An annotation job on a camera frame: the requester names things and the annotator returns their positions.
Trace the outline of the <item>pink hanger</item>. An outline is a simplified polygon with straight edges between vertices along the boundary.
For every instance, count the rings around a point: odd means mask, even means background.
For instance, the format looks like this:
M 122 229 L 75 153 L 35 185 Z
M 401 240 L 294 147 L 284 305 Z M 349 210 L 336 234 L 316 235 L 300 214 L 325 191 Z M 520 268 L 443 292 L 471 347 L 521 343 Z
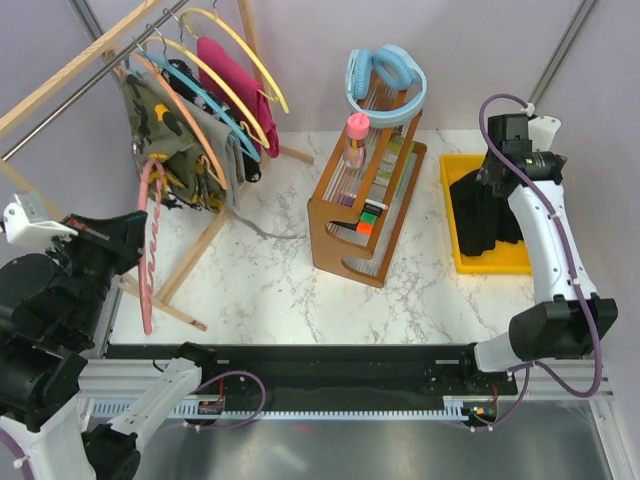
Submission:
M 161 162 L 150 156 L 145 162 L 140 174 L 140 185 L 138 194 L 138 209 L 146 214 L 149 200 L 149 189 L 153 185 L 155 195 L 155 206 L 151 218 L 151 239 L 145 236 L 146 228 L 143 228 L 143 245 L 141 256 L 138 262 L 139 281 L 139 301 L 142 315 L 143 331 L 145 335 L 150 335 L 153 330 L 152 310 L 153 310 L 153 289 L 154 272 L 156 266 L 157 235 L 159 231 L 159 217 L 162 195 L 164 188 L 165 171 Z

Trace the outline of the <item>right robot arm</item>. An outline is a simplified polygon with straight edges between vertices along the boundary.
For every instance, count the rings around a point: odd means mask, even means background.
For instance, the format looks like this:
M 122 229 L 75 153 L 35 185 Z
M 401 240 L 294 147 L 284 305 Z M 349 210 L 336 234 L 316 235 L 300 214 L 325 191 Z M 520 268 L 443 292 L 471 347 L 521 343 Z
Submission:
M 589 278 L 567 218 L 562 169 L 565 157 L 537 151 L 525 114 L 492 116 L 493 143 L 480 180 L 505 201 L 518 223 L 534 280 L 534 304 L 514 316 L 507 332 L 475 345 L 475 359 L 458 368 L 467 392 L 483 392 L 494 372 L 546 359 L 579 359 L 594 352 L 618 316 L 614 299 L 603 298 Z

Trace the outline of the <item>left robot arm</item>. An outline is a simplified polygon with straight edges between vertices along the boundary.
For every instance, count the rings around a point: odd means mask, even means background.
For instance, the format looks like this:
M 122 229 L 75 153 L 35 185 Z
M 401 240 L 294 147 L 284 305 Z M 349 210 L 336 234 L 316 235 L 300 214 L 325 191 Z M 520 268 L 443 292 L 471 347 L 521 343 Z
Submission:
M 133 407 L 83 431 L 79 378 L 112 280 L 140 260 L 147 215 L 69 215 L 45 253 L 1 270 L 1 440 L 27 479 L 131 479 L 174 408 L 219 382 L 214 352 L 185 343 Z

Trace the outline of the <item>camouflage trousers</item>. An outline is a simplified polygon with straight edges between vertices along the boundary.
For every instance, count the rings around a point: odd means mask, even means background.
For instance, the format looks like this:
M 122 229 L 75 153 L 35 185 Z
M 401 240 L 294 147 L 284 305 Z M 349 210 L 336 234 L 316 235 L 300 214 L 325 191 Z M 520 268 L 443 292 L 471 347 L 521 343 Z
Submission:
M 125 74 L 121 91 L 136 168 L 142 170 L 150 156 L 164 168 L 161 204 L 219 212 L 226 192 L 208 172 L 200 141 L 167 92 L 149 72 Z

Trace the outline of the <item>grey trousers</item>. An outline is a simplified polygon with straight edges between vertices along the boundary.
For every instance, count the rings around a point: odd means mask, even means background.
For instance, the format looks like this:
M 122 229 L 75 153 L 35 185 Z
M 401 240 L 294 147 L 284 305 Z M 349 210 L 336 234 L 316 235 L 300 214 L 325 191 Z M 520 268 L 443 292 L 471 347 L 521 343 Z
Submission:
M 224 190 L 226 192 L 224 204 L 232 208 L 238 208 L 240 206 L 239 190 L 242 182 L 240 168 L 242 153 L 240 147 L 232 138 L 231 129 L 189 101 L 184 101 L 187 104 L 187 108 L 191 111 L 191 115 L 196 119 L 205 134 L 224 170 L 229 185 L 229 188 Z

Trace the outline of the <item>blue hanger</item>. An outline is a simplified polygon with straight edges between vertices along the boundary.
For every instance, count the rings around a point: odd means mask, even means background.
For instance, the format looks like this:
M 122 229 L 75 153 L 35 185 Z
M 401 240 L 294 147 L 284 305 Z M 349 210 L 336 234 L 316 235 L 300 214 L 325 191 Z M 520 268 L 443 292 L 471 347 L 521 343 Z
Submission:
M 249 155 L 255 163 L 260 163 L 261 158 L 259 152 L 254 147 L 253 142 L 241 129 L 239 123 L 223 109 L 209 91 L 202 87 L 191 72 L 187 74 L 185 69 L 178 67 L 178 64 L 185 66 L 186 63 L 184 61 L 162 60 L 152 54 L 143 52 L 141 52 L 141 54 L 156 64 L 161 69 L 162 74 L 168 74 L 168 83 L 170 86 L 179 86 L 176 90 L 177 93 L 183 95 L 186 91 L 189 91 L 189 94 L 186 96 L 187 100 L 198 107 L 203 107 L 204 111 L 209 114 L 216 114 L 218 118 L 231 129 L 236 139 L 241 143 L 241 150 Z

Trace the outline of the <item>inner yellow hanger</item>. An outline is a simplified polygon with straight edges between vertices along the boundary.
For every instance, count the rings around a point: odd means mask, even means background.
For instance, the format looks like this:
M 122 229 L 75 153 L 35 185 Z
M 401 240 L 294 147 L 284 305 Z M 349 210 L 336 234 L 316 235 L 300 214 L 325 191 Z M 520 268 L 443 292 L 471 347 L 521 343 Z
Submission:
M 218 75 L 209 65 L 207 65 L 201 58 L 199 58 L 196 54 L 188 50 L 186 47 L 178 44 L 173 40 L 163 40 L 159 35 L 152 35 L 148 37 L 146 40 L 141 42 L 143 51 L 146 51 L 146 45 L 150 42 L 161 42 L 162 44 L 166 44 L 171 48 L 177 50 L 178 52 L 183 53 L 188 58 L 190 58 L 198 67 L 200 67 L 231 99 L 232 103 L 235 104 L 241 113 L 245 116 L 245 118 L 249 121 L 253 130 L 257 133 L 257 136 L 254 136 L 251 133 L 251 130 L 248 129 L 247 133 L 251 140 L 257 141 L 260 145 L 262 145 L 265 149 L 270 148 L 270 143 L 267 139 L 264 130 L 261 125 L 252 114 L 252 112 L 248 109 L 245 103 L 241 100 L 241 98 L 235 93 L 235 91 L 224 81 L 224 79 Z

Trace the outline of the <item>orange hanger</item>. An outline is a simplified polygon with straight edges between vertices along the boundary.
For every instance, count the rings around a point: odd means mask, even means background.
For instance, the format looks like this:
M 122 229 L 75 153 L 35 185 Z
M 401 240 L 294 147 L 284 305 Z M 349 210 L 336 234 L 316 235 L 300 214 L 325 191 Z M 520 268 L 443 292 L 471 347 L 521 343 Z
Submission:
M 152 76 L 156 79 L 158 84 L 170 96 L 170 98 L 172 99 L 172 101 L 175 104 L 176 108 L 185 117 L 188 125 L 190 126 L 191 130 L 193 131 L 193 133 L 196 135 L 196 137 L 200 141 L 200 144 L 202 145 L 202 147 L 203 147 L 203 149 L 205 151 L 205 157 L 206 157 L 205 164 L 206 164 L 206 168 L 207 168 L 208 172 L 219 183 L 219 185 L 224 190 L 227 190 L 229 188 L 229 185 L 228 185 L 226 176 L 224 174 L 224 170 L 223 170 L 220 162 L 218 161 L 216 155 L 214 154 L 214 152 L 212 150 L 212 147 L 211 147 L 209 141 L 207 140 L 205 134 L 201 130 L 198 122 L 191 115 L 190 111 L 186 108 L 185 103 L 182 100 L 182 97 L 180 95 L 178 95 L 170 87 L 170 85 L 164 80 L 164 78 L 159 73 L 159 71 L 152 65 L 150 60 L 148 60 L 146 57 L 144 57 L 143 55 L 141 55 L 139 53 L 136 53 L 136 52 L 133 52 L 132 55 L 133 55 L 134 58 L 136 58 L 141 63 L 141 65 L 146 70 L 148 70 L 152 74 Z

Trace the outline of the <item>magenta trousers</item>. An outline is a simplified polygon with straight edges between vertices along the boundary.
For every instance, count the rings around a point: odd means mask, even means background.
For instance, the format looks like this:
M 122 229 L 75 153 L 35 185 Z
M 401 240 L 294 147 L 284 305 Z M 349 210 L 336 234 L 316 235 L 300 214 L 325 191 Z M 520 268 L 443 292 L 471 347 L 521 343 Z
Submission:
M 242 69 L 218 44 L 208 37 L 196 40 L 196 55 L 230 87 L 259 123 L 270 144 L 266 150 L 271 158 L 280 155 L 280 142 L 269 100 L 262 94 L 263 86 Z

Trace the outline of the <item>yellow plastic tray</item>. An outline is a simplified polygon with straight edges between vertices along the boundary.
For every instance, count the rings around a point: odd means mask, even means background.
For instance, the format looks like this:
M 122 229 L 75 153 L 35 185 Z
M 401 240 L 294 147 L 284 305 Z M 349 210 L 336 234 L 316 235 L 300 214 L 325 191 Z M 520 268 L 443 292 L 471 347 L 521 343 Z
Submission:
M 483 155 L 475 154 L 445 154 L 439 160 L 440 183 L 456 272 L 465 275 L 531 275 L 532 268 L 523 241 L 517 244 L 497 242 L 493 250 L 475 257 L 463 255 L 460 251 L 450 186 L 469 172 L 479 169 L 483 160 Z

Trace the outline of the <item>orange cube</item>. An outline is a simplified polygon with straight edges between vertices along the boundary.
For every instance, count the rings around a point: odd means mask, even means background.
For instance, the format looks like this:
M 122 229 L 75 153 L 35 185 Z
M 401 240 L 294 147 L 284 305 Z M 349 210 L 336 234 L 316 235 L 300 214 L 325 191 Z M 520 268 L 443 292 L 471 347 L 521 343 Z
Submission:
M 372 233 L 373 227 L 373 224 L 359 222 L 356 226 L 356 231 L 361 234 L 370 235 Z

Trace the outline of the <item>wooden desk shelf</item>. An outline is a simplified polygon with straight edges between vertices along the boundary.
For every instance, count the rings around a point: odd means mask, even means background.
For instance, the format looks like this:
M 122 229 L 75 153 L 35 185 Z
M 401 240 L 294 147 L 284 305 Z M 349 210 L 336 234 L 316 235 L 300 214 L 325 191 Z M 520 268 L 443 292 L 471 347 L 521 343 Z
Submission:
M 343 159 L 346 133 L 337 141 L 307 203 L 313 265 L 381 288 L 391 265 L 427 146 L 414 140 L 416 116 L 404 135 L 372 129 L 362 167 Z

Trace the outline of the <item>pink cap bottle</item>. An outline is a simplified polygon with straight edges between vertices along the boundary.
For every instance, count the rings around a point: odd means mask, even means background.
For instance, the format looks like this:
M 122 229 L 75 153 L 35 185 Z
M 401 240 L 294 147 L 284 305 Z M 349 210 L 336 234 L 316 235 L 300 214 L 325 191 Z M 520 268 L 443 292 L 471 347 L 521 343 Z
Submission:
M 348 168 L 361 168 L 366 159 L 366 139 L 369 134 L 370 120 L 362 112 L 351 114 L 346 123 L 346 140 L 343 149 L 343 161 Z

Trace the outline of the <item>wooden clothes rack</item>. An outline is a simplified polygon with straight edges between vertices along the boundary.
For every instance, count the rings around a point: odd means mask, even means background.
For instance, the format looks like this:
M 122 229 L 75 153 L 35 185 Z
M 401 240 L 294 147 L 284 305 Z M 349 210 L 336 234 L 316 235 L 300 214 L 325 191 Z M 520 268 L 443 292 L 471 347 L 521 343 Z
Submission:
M 80 52 L 75 58 L 70 60 L 66 65 L 56 72 L 52 77 L 46 80 L 34 92 L 29 94 L 25 99 L 19 102 L 15 107 L 8 111 L 1 118 L 1 135 L 6 136 L 19 125 L 21 125 L 29 116 L 39 109 L 45 102 L 49 101 L 55 94 L 64 88 L 71 80 L 82 73 L 90 64 L 97 61 L 102 55 L 115 46 L 116 41 L 140 21 L 140 18 L 149 14 L 152 10 L 158 8 L 158 1 L 144 1 L 138 5 L 133 11 L 124 16 L 115 26 L 103 33 L 94 40 L 88 47 Z M 238 8 L 241 14 L 242 25 L 245 36 L 242 37 L 256 52 L 257 43 L 255 40 L 253 16 L 250 9 L 250 3 L 240 1 Z M 16 145 L 11 147 L 8 152 L 1 156 L 1 173 L 11 180 L 18 190 L 26 192 L 37 192 L 36 186 L 32 185 L 26 177 L 20 175 L 10 164 L 9 160 L 27 143 L 29 143 L 36 135 L 44 130 L 50 123 L 54 122 L 62 113 L 76 103 L 91 88 L 95 86 L 105 75 L 109 74 L 114 65 L 121 61 L 120 56 L 114 56 L 112 61 L 105 64 L 101 70 L 97 71 L 93 77 L 87 80 L 79 89 L 73 93 L 61 105 L 56 107 L 46 118 L 38 123 L 29 131 Z M 219 228 L 224 224 L 226 219 L 230 217 L 229 210 L 221 213 L 217 219 L 208 227 L 196 245 L 191 248 L 189 254 L 185 257 L 183 264 L 174 272 L 172 277 L 167 280 L 161 289 L 159 298 L 153 295 L 153 306 L 172 315 L 174 318 L 193 326 L 200 331 L 206 331 L 207 325 L 197 321 L 193 317 L 171 307 L 169 302 L 175 294 L 188 273 L 199 260 L 208 244 L 217 234 Z M 119 287 L 121 290 L 137 297 L 139 299 L 139 282 L 133 277 L 126 274 L 121 277 Z

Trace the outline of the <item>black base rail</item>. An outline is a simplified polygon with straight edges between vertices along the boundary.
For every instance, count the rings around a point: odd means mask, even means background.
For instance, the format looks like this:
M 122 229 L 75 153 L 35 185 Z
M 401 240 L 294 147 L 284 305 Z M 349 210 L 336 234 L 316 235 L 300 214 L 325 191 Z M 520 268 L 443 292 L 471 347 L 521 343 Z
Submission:
M 464 345 L 209 345 L 203 377 L 228 413 L 409 413 L 447 397 L 517 394 L 505 373 L 483 373 Z

